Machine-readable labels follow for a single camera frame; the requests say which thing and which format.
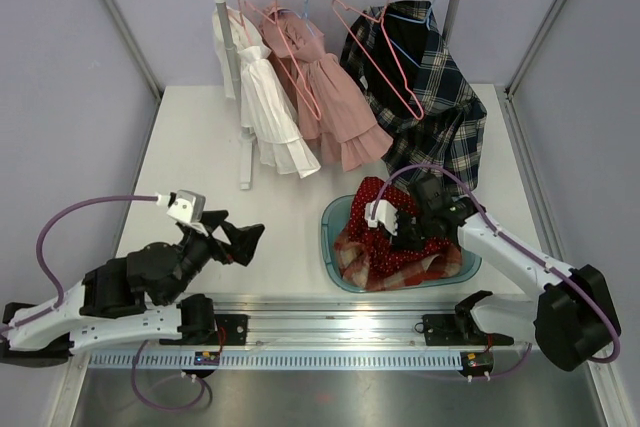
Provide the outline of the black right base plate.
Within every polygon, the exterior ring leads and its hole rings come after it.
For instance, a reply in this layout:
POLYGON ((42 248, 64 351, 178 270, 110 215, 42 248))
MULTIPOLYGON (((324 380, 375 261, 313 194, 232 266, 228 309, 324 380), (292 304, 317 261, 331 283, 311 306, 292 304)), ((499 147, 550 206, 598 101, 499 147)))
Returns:
POLYGON ((512 346, 512 337, 503 334, 487 334, 473 320, 453 313, 424 314, 414 325, 414 331, 424 337, 432 347, 502 347, 512 346))

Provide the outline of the pink ruffled dress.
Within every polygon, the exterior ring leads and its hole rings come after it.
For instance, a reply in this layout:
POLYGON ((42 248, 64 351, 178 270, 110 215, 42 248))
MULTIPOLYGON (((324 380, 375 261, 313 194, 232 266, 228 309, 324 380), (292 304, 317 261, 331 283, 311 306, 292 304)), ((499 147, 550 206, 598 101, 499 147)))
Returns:
POLYGON ((280 8, 280 22, 311 92, 317 100, 322 119, 316 121, 289 77, 297 72, 284 47, 270 47, 270 61, 283 84, 296 113, 303 139, 320 153, 325 164, 339 163, 345 172, 377 162, 392 145, 392 138, 377 120, 356 82, 341 67, 333 53, 326 50, 324 34, 316 28, 312 37, 302 17, 280 8))

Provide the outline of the pink hanger of red garment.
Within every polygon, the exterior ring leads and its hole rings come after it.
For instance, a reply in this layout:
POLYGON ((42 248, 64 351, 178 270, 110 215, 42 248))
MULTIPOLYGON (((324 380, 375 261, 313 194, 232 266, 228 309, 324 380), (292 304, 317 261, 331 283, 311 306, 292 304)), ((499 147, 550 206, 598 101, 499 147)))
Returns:
POLYGON ((278 45, 280 48, 284 47, 286 49, 288 58, 293 63, 295 71, 297 72, 296 78, 294 78, 290 73, 288 73, 287 76, 289 77, 292 85, 295 87, 296 92, 300 95, 302 101, 310 111, 312 117, 316 121, 320 121, 322 119, 320 106, 310 88, 308 87, 306 78, 304 77, 302 69, 297 61, 296 55, 293 52, 292 43, 288 40, 282 28, 279 17, 279 12, 281 11, 281 9, 278 6, 278 0, 273 0, 273 3, 271 4, 271 10, 269 12, 257 9, 255 5, 249 1, 245 1, 244 5, 246 7, 249 7, 254 13, 257 13, 262 17, 259 30, 262 35, 264 35, 266 32, 269 32, 269 35, 265 38, 267 44, 270 47, 278 45))

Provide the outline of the red dotted garment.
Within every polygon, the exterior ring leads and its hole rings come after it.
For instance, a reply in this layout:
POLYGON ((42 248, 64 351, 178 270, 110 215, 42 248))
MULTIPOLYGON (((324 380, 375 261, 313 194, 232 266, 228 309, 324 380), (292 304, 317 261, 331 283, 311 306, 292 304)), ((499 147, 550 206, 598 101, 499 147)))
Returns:
POLYGON ((383 291, 459 273, 461 253, 450 241, 432 237, 421 249, 408 250, 394 246, 383 228, 368 226, 365 207, 383 184, 378 177, 364 178, 352 200, 347 225, 334 242, 342 279, 368 291, 383 291))

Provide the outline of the teal plastic basin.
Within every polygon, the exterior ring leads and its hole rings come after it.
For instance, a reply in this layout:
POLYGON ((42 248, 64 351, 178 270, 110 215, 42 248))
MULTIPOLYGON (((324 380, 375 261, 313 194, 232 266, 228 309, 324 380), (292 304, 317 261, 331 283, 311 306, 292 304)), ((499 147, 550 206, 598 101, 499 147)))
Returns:
MULTIPOLYGON (((373 294, 373 291, 366 291, 342 279, 338 257, 334 250, 334 242, 347 226, 353 199, 353 195, 341 196, 334 199, 325 208, 320 221, 320 249, 328 277, 336 286, 349 293, 373 294)), ((461 269, 457 275, 438 280, 425 280, 413 286, 401 285, 399 290, 454 285, 470 280, 480 270, 482 259, 466 250, 461 251, 461 256, 461 269)))

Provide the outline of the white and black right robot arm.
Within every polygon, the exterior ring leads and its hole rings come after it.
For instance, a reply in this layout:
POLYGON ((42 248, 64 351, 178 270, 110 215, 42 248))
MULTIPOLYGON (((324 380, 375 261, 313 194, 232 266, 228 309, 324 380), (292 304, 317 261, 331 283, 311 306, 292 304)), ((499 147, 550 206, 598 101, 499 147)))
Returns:
POLYGON ((465 189, 452 197, 432 175, 410 188, 415 214, 382 196, 368 207, 370 227, 384 227, 402 248, 443 237, 496 268, 527 296, 515 301, 477 292, 458 303, 456 336, 476 343, 486 334, 502 334, 536 344, 556 367, 570 372, 586 361, 609 364, 621 353, 621 325, 604 274, 545 254, 516 238, 493 219, 465 189))

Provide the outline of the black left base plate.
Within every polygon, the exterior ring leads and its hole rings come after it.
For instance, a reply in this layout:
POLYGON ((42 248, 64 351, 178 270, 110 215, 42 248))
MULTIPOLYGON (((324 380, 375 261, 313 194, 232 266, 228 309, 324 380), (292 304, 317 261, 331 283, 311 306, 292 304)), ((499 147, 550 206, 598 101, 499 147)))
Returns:
POLYGON ((245 314, 216 314, 215 319, 206 324, 204 337, 199 345, 245 346, 248 335, 249 316, 245 314))

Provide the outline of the pink hanger of white dress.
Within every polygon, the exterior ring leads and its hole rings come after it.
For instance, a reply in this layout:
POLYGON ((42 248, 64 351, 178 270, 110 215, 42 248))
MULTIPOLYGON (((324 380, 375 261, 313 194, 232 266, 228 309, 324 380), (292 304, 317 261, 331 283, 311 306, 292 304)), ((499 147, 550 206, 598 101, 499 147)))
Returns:
POLYGON ((236 4, 237 4, 238 15, 239 15, 239 22, 245 32, 247 41, 249 42, 250 45, 253 45, 253 38, 248 28, 248 19, 244 15, 242 0, 236 0, 236 4))

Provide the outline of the red plaid skirt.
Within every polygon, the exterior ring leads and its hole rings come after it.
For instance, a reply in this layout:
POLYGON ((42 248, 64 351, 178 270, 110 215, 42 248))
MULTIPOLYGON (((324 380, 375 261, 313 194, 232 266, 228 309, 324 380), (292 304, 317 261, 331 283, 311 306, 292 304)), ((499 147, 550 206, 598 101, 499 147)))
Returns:
POLYGON ((347 227, 334 242, 334 250, 342 279, 373 292, 449 278, 459 273, 462 263, 461 251, 448 240, 433 238, 421 251, 396 250, 381 232, 356 238, 347 227))

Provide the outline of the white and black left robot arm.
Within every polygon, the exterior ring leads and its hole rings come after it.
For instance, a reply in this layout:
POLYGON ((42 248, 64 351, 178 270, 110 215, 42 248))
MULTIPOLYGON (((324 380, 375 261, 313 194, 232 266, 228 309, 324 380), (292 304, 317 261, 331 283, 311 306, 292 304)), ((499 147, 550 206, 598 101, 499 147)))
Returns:
POLYGON ((65 291, 62 301, 7 304, 2 363, 39 368, 110 345, 222 341, 213 300, 188 294, 187 287, 212 261, 249 265, 265 232, 262 224, 236 227, 227 217, 225 210, 206 211, 178 222, 179 242, 150 243, 108 260, 65 291))

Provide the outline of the white dress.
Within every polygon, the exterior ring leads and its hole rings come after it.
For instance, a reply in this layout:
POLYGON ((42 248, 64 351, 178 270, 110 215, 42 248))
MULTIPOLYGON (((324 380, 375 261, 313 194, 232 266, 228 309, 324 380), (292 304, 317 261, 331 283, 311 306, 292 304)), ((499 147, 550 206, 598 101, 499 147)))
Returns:
POLYGON ((221 64, 225 95, 240 101, 240 122, 255 134, 260 162, 281 175, 308 177, 320 170, 320 163, 304 141, 297 113, 278 78, 269 57, 271 50, 258 29, 242 20, 235 9, 227 10, 235 58, 239 62, 240 94, 233 87, 218 12, 212 15, 214 48, 221 64))

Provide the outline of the aluminium mounting rail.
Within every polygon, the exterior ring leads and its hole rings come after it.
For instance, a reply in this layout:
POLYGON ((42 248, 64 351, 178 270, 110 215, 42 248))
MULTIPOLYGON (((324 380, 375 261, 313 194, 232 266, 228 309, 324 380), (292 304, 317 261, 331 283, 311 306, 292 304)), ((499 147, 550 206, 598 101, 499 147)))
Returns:
POLYGON ((453 303, 424 299, 380 302, 217 303, 204 294, 191 295, 168 306, 150 305, 142 313, 118 319, 66 315, 64 338, 71 352, 109 345, 158 341, 163 345, 199 345, 206 324, 216 314, 249 316, 245 346, 407 345, 426 344, 414 331, 424 314, 453 313, 469 318, 453 303))

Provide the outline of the navy plaid skirt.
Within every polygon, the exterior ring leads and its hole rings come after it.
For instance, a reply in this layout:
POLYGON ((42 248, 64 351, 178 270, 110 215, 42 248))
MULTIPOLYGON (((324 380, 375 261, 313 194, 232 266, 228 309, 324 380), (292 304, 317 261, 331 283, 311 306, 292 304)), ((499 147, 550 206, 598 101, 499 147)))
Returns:
POLYGON ((406 190, 430 163, 452 173, 443 180, 461 195, 479 181, 487 111, 465 79, 440 34, 434 14, 430 30, 388 17, 421 19, 428 1, 403 0, 370 7, 352 24, 340 57, 363 92, 378 124, 392 137, 383 160, 406 190), (417 68, 391 45, 393 38, 420 64, 417 68))

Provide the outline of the blue hanger of pink dress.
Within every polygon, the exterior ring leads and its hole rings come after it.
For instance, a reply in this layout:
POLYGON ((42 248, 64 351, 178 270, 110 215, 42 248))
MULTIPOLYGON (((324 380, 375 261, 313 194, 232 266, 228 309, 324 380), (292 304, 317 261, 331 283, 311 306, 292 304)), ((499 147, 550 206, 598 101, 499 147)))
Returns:
POLYGON ((304 0, 303 2, 303 12, 302 12, 302 19, 305 22, 305 26, 307 28, 307 30, 310 32, 310 34, 312 35, 312 37, 316 37, 317 33, 316 33, 316 28, 312 25, 312 22, 310 20, 309 14, 310 14, 310 0, 304 0))

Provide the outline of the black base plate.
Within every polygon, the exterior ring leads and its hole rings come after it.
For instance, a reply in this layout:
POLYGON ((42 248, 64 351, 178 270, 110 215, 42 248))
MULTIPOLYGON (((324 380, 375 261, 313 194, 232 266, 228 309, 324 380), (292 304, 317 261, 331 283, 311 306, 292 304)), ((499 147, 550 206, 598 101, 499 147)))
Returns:
POLYGON ((248 335, 249 316, 245 314, 216 314, 215 319, 206 324, 204 337, 199 345, 245 346, 248 335))
POLYGON ((432 347, 502 347, 512 346, 512 337, 503 334, 487 334, 473 320, 453 313, 424 314, 414 325, 414 331, 424 337, 432 347))

